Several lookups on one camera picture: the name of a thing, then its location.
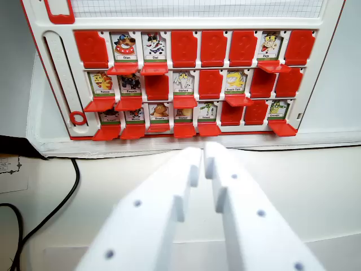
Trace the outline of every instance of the cartoon character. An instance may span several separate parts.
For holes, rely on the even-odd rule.
[[[265,36],[265,42],[262,44],[261,51],[266,51],[266,53],[268,53],[269,50],[275,50],[277,47],[276,39],[276,32],[268,32]]]
[[[137,110],[129,111],[129,114],[132,117],[140,117],[141,111],[142,111],[141,109],[137,109]]]
[[[126,88],[126,85],[130,85],[131,89],[140,89],[140,82],[137,76],[133,73],[131,75],[122,75],[122,87]]]
[[[94,82],[99,88],[105,90],[112,89],[113,81],[109,76],[106,75],[105,72],[98,72],[93,76],[93,78]]]
[[[177,109],[176,117],[190,117],[192,116],[192,109],[185,108],[185,109]]]
[[[241,72],[229,72],[227,74],[227,84],[230,88],[240,88],[244,85],[243,74]]]
[[[116,45],[114,52],[121,55],[134,55],[135,38],[122,34],[114,44]]]
[[[212,105],[213,105],[212,103],[205,103],[204,106],[199,108],[199,110],[203,110],[203,109],[207,108],[207,116],[209,116],[209,110],[211,111],[211,113],[213,113],[213,111],[214,111],[214,108],[212,107]]]
[[[148,33],[148,42],[144,45],[144,53],[147,55],[161,55],[164,52],[165,45],[163,41],[159,40],[158,33],[154,35]]]
[[[180,72],[179,75],[174,79],[174,83],[180,86],[182,89],[191,88],[193,78],[188,72]]]
[[[167,107],[162,103],[157,104],[157,106],[153,110],[153,113],[151,113],[151,116],[168,117]]]

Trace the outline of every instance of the white surface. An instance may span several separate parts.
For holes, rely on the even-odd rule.
[[[317,18],[322,0],[136,1],[72,0],[75,17],[302,17]]]
[[[2,5],[0,25],[0,135],[25,137],[35,46],[20,1]]]
[[[236,159],[244,153],[231,152]],[[48,270],[44,266],[44,250],[48,247],[88,246],[114,204],[176,153],[178,151],[129,158],[78,160],[80,189],[67,204],[67,209],[30,241],[24,255],[28,255],[32,269],[27,270]],[[360,155],[361,147],[246,151],[243,164],[301,240],[310,242],[361,233]],[[29,232],[68,193],[75,173],[67,159],[43,161],[24,158],[24,164],[29,165],[29,189],[2,194],[0,202],[13,203],[20,208],[24,214],[25,231]],[[221,215],[214,212],[212,202],[211,182],[201,178],[198,188],[191,191],[186,222],[178,225],[176,242],[224,240]],[[11,263],[9,257],[15,253],[17,227],[15,216],[7,208],[0,208],[0,218],[8,221],[0,223],[0,269],[6,270]],[[343,242],[340,246],[332,247],[327,243],[320,245],[321,251],[315,253],[317,256],[323,253],[320,260],[329,271],[340,271],[330,268],[336,260],[345,263],[344,271],[357,270],[355,266],[361,257],[359,239]],[[347,251],[352,251],[354,256],[343,254]]]
[[[76,271],[167,271],[177,222],[184,222],[191,187],[198,183],[201,156],[197,148],[182,150],[124,197]]]

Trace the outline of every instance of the character card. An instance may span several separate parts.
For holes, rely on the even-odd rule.
[[[194,76],[190,71],[173,71],[174,95],[193,95]]]
[[[268,120],[284,120],[288,111],[289,103],[286,100],[273,100],[267,115]]]
[[[94,97],[115,95],[112,78],[105,71],[88,72],[88,78]]]
[[[165,39],[159,32],[143,32],[143,52],[145,62],[166,62]]]
[[[217,106],[215,106],[212,102],[198,103],[198,105],[198,121],[215,121],[217,115]]]
[[[118,76],[122,96],[142,96],[140,77],[135,73]]]
[[[278,60],[282,40],[279,31],[263,31],[257,60]]]
[[[128,32],[110,32],[115,62],[137,62],[135,38]]]
[[[243,94],[246,86],[247,75],[243,70],[228,71],[226,78],[226,94]]]
[[[163,103],[149,104],[151,123],[169,123],[168,107]]]

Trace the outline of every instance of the paper sheet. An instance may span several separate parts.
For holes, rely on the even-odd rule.
[[[317,18],[323,0],[72,0],[75,17]]]

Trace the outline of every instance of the screw hole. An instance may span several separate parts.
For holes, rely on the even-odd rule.
[[[257,215],[261,216],[261,217],[265,217],[266,216],[266,212],[264,210],[258,210],[257,211]]]
[[[133,204],[135,207],[139,207],[142,205],[142,202],[140,200],[136,200]]]
[[[114,251],[112,251],[112,250],[108,250],[108,251],[105,253],[105,258],[106,258],[106,259],[111,259],[111,258],[113,258],[113,256],[114,256]]]
[[[301,264],[301,263],[295,263],[295,264],[294,264],[294,268],[295,268],[295,270],[297,270],[297,271],[302,271],[302,270],[303,270],[303,264]]]

